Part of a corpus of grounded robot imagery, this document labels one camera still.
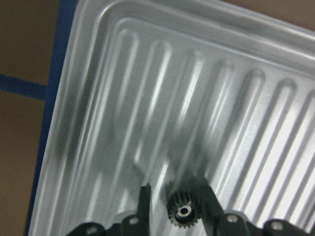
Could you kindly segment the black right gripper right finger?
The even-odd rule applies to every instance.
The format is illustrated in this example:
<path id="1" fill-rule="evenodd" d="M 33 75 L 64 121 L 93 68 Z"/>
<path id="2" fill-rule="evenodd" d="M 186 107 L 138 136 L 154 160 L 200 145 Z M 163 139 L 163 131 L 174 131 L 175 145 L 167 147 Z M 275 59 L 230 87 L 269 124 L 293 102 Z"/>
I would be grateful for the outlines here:
<path id="1" fill-rule="evenodd" d="M 210 186 L 202 185 L 198 189 L 200 216 L 208 236 L 218 236 L 218 221 L 223 209 Z"/>

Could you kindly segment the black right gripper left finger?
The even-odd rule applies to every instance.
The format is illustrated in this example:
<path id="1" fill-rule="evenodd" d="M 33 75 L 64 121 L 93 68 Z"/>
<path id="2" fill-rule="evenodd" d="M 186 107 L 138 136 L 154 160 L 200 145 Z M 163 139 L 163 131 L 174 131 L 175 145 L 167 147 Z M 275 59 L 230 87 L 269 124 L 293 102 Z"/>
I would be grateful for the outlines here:
<path id="1" fill-rule="evenodd" d="M 141 236 L 150 235 L 150 210 L 151 210 L 151 186 L 149 184 L 140 188 L 137 217 L 139 219 L 139 234 Z"/>

